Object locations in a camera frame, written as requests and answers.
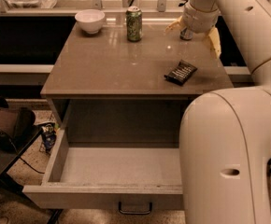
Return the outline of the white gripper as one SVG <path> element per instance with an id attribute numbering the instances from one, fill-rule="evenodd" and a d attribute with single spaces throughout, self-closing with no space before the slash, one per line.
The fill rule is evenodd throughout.
<path id="1" fill-rule="evenodd" d="M 218 29 L 213 27 L 218 16 L 219 9 L 215 3 L 206 7 L 196 7 L 188 2 L 184 7 L 182 17 L 170 23 L 164 31 L 168 33 L 173 30 L 183 31 L 187 28 L 197 34 L 205 33 L 204 40 L 215 58 L 219 59 L 221 56 L 220 35 Z"/>

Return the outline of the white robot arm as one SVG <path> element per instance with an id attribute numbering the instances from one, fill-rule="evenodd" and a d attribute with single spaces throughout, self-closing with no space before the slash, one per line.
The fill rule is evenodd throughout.
<path id="1" fill-rule="evenodd" d="M 203 33 L 223 16 L 254 86 L 196 98 L 180 124 L 186 224 L 271 224 L 271 4 L 189 0 L 182 23 Z"/>

